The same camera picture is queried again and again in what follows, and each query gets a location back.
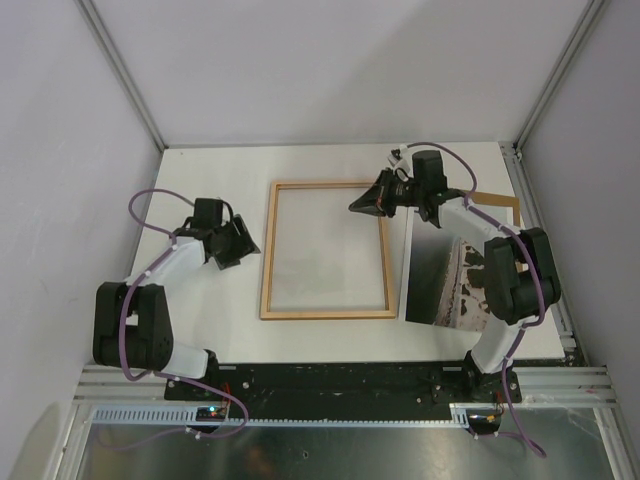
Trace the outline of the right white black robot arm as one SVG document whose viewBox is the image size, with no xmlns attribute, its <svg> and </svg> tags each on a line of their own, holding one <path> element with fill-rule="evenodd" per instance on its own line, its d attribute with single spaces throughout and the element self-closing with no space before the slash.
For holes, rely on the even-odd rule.
<svg viewBox="0 0 640 480">
<path fill-rule="evenodd" d="M 484 296 L 490 318 L 453 378 L 456 400 L 491 401 L 501 390 L 509 399 L 508 372 L 527 330 L 544 322 L 561 297 L 549 238 L 541 228 L 502 223 L 476 206 L 470 191 L 451 188 L 443 158 L 461 157 L 434 142 L 416 142 L 391 151 L 389 167 L 349 209 L 391 218 L 400 207 L 422 221 L 468 242 L 484 260 Z"/>
</svg>

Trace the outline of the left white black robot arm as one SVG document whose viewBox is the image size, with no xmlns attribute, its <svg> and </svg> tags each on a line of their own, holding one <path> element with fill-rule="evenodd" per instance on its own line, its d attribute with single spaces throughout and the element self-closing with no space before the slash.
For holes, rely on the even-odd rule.
<svg viewBox="0 0 640 480">
<path fill-rule="evenodd" d="M 175 340 L 170 294 L 210 262 L 225 270 L 260 250 L 228 202 L 197 198 L 192 206 L 192 215 L 168 234 L 156 259 L 121 282 L 99 286 L 92 355 L 130 381 L 150 373 L 186 378 L 187 389 L 207 400 L 221 387 L 221 376 L 212 369 L 215 355 Z"/>
</svg>

